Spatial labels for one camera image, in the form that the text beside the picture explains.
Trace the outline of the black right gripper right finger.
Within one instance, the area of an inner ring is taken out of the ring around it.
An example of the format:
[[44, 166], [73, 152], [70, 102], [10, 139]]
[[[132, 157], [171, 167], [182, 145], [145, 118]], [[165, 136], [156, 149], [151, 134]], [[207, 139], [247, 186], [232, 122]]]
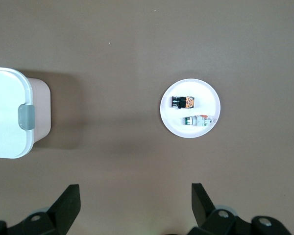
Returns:
[[197, 226], [190, 235], [289, 235], [277, 219], [256, 216], [250, 222], [226, 209], [217, 209], [201, 183], [192, 184], [192, 211]]

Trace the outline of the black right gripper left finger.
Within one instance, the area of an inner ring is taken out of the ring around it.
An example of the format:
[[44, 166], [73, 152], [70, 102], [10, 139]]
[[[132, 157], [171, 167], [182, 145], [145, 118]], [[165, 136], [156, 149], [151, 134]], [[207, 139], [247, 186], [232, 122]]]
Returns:
[[79, 185], [69, 185], [47, 211], [33, 213], [12, 227], [0, 220], [0, 235], [65, 235], [80, 209]]

